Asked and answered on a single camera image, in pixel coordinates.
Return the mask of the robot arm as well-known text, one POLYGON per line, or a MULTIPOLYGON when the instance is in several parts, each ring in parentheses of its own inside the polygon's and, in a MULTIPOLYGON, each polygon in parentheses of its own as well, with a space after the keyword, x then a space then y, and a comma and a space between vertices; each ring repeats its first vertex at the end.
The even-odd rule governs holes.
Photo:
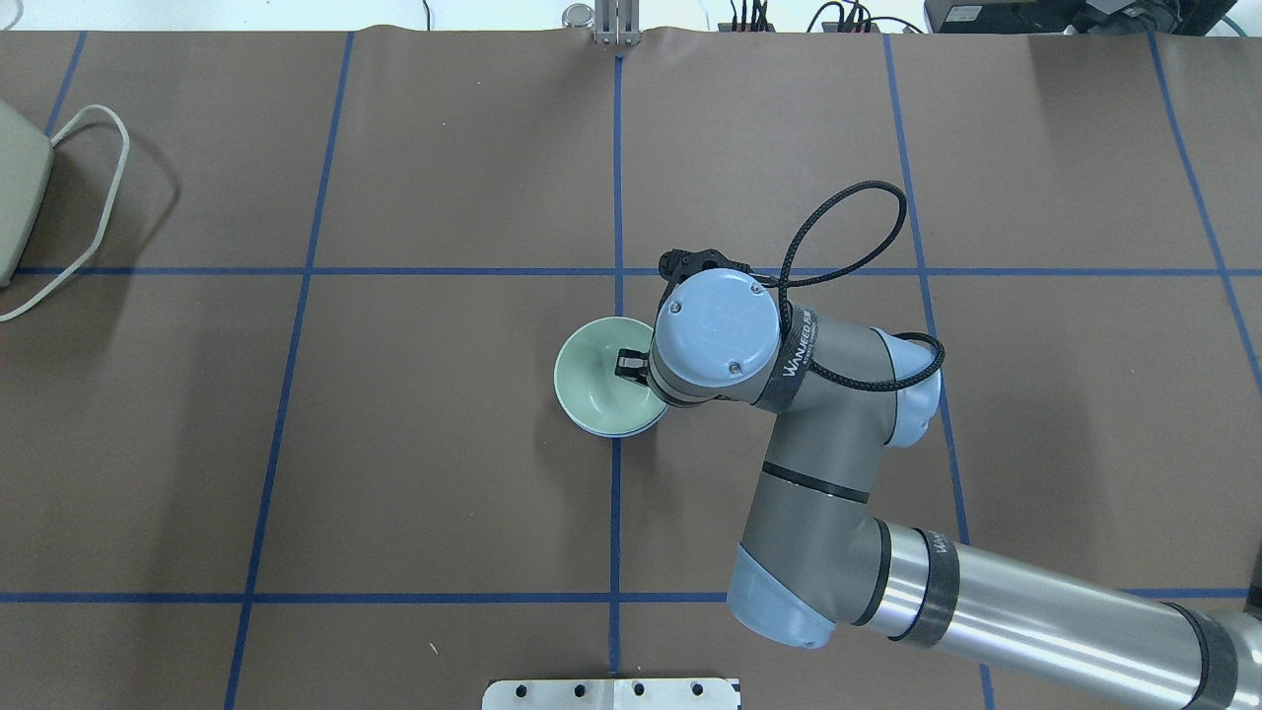
POLYGON ((822 318, 714 256, 664 269, 651 342, 618 376, 671 407, 775 414, 726 602, 820 649, 839 626, 1140 709, 1257 709, 1259 614, 1190 609, 880 520, 880 459, 928 433, 941 376, 907 333, 822 318))

